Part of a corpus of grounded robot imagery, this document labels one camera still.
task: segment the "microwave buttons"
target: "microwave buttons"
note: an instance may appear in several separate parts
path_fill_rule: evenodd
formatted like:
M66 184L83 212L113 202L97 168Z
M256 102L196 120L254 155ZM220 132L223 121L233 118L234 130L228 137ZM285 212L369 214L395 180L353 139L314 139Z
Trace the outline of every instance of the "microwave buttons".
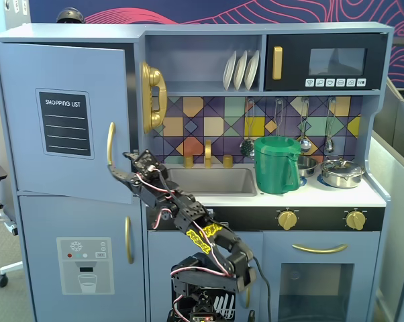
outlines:
M336 80L336 86L337 87L344 87L345 86L345 79L344 78L338 78Z
M335 87L335 79L334 78L328 78L325 80L325 85L327 87Z
M360 86L360 87L366 86L366 79L365 78L359 78L357 80L357 86Z
M356 79L355 78L348 78L347 79L347 87L354 87L356 86Z
M315 86L324 87L324 78L317 78L317 80L315 81Z
M306 87L314 87L315 79L314 78L307 78L305 81Z

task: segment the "silver pot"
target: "silver pot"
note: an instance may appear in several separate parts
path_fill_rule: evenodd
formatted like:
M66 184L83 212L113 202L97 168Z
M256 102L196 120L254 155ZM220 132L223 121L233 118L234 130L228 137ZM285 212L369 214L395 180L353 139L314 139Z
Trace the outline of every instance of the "silver pot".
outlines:
M318 161L310 156L299 156L297 159L297 168L299 169L299 176L308 178L315 172L318 166Z
M336 188L354 188L358 186L365 172L364 167L343 159L326 160L321 164L323 181Z

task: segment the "microwave window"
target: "microwave window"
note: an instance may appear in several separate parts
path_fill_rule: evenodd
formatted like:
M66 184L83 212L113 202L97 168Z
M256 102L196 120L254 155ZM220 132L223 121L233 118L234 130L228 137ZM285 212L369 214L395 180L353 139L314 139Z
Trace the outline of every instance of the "microwave window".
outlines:
M362 75L364 48L316 48L311 49L310 75L348 76Z

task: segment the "geometric tile backsplash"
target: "geometric tile backsplash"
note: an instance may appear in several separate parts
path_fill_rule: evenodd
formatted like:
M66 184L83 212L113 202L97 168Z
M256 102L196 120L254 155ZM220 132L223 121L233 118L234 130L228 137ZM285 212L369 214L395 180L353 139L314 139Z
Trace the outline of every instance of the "geometric tile backsplash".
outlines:
M254 106L247 103L248 99L254 101ZM277 99L283 104L277 105L275 115ZM252 163L252 159L241 155L240 144L249 132L245 116L250 122L254 115L250 134L253 139L275 135L297 139L301 136L301 121L306 120L306 136L312 142L307 155L318 161L329 155L324 144L330 128L334 143L331 155L352 160L362 97L336 97L336 101L334 115L333 106L329 111L329 97L309 97L306 115L301 97L169 97L163 124L152 131L154 154L164 163L183 163L184 155L193 155L195 163L203 163L204 142L211 140L213 163L222 162L225 154L231 154L234 163Z

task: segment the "pitcher handle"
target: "pitcher handle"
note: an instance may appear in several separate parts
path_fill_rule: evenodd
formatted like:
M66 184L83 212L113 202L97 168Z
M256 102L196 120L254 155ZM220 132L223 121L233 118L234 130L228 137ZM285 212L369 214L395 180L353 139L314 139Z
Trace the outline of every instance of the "pitcher handle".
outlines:
M289 162L289 166L291 169L291 184L286 184L285 185L285 193L288 191L293 191L296 190L295 187L299 187L301 183L301 178L299 176L299 168L297 167L297 162L293 161L290 158L287 158L287 161Z

